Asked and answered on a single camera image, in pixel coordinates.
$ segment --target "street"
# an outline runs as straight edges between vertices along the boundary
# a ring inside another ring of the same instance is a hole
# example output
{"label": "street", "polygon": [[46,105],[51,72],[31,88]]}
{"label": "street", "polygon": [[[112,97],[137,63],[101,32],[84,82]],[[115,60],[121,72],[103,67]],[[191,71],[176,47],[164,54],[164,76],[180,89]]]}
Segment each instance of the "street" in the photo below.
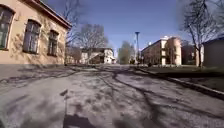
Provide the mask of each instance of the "street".
{"label": "street", "polygon": [[224,101],[128,66],[0,80],[0,128],[223,128]]}

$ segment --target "curb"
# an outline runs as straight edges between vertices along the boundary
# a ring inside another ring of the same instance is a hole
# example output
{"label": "curb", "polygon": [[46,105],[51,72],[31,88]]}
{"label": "curb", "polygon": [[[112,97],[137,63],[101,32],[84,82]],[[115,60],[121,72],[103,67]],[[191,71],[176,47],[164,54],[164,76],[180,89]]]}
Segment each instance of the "curb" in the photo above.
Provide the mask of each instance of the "curb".
{"label": "curb", "polygon": [[157,78],[165,79],[167,81],[170,81],[170,82],[173,82],[173,83],[177,83],[177,84],[180,84],[180,85],[182,85],[184,87],[196,90],[196,91],[201,92],[203,94],[206,94],[206,95],[209,95],[209,96],[212,96],[212,97],[224,100],[224,93],[221,92],[221,91],[213,90],[213,89],[210,89],[208,87],[202,86],[200,84],[195,84],[195,83],[191,83],[191,82],[182,81],[180,79],[159,75],[156,72],[145,71],[145,70],[140,69],[140,68],[136,68],[136,69],[139,70],[139,71],[142,71],[144,73],[148,73],[149,75],[153,75],[153,76],[155,76]]}

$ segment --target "utility pole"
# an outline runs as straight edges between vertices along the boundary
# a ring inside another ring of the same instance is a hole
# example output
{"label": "utility pole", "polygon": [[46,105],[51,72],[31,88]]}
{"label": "utility pole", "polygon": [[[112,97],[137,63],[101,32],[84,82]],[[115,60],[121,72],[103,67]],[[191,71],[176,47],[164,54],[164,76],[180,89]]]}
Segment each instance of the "utility pole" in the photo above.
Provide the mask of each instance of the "utility pole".
{"label": "utility pole", "polygon": [[140,32],[135,32],[136,35],[136,43],[137,43],[137,65],[138,65],[138,61],[139,61],[139,43],[138,43],[138,36],[139,36]]}

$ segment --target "roof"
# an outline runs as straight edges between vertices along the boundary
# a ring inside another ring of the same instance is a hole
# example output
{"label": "roof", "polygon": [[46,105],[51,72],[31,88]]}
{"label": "roof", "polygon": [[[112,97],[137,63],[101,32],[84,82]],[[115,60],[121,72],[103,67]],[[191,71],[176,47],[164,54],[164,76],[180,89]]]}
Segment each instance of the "roof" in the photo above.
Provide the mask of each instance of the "roof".
{"label": "roof", "polygon": [[142,49],[142,51],[141,51],[141,52],[143,52],[144,50],[148,49],[149,47],[152,47],[152,46],[154,46],[155,44],[159,43],[159,42],[160,42],[161,40],[162,40],[162,39],[160,39],[160,40],[157,40],[157,41],[156,41],[156,42],[154,42],[153,44],[151,44],[151,45],[148,45],[147,47],[145,47],[144,49]]}
{"label": "roof", "polygon": [[[111,50],[112,52],[114,52],[112,48],[92,48],[92,50],[93,52],[101,52],[102,50]],[[82,52],[87,52],[87,51],[88,49],[82,48]]]}
{"label": "roof", "polygon": [[44,4],[42,1],[40,0],[20,0],[20,1],[29,4],[33,8],[40,11],[41,13],[47,15],[49,18],[53,19],[64,28],[70,29],[72,27],[72,25],[67,20],[62,18],[59,14],[57,14],[54,10],[52,10],[49,6]]}
{"label": "roof", "polygon": [[155,43],[153,43],[153,44],[151,44],[151,45],[148,45],[147,47],[145,47],[141,52],[144,52],[144,50],[146,50],[147,48],[149,48],[149,47],[152,47],[152,46],[154,46],[155,44],[157,44],[157,43],[159,43],[160,41],[162,41],[162,40],[170,40],[170,39],[180,39],[179,37],[170,37],[170,38],[168,38],[168,37],[164,37],[164,38],[161,38],[160,40],[157,40]]}
{"label": "roof", "polygon": [[220,37],[220,38],[215,38],[213,40],[209,40],[207,42],[204,42],[203,45],[212,44],[212,43],[214,43],[216,41],[224,41],[224,37]]}

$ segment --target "building facade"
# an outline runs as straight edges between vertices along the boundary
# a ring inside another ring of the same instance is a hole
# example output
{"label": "building facade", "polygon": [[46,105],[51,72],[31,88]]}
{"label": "building facade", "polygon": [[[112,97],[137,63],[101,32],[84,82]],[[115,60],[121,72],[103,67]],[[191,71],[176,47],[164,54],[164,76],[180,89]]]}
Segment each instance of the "building facade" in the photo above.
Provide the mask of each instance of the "building facade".
{"label": "building facade", "polygon": [[144,63],[153,65],[181,65],[181,40],[164,37],[141,51]]}
{"label": "building facade", "polygon": [[82,49],[81,63],[113,64],[115,63],[114,52],[111,48],[94,48],[91,52]]}
{"label": "building facade", "polygon": [[206,67],[224,67],[224,38],[217,38],[204,43],[203,65]]}
{"label": "building facade", "polygon": [[64,64],[70,28],[40,0],[1,0],[0,64]]}

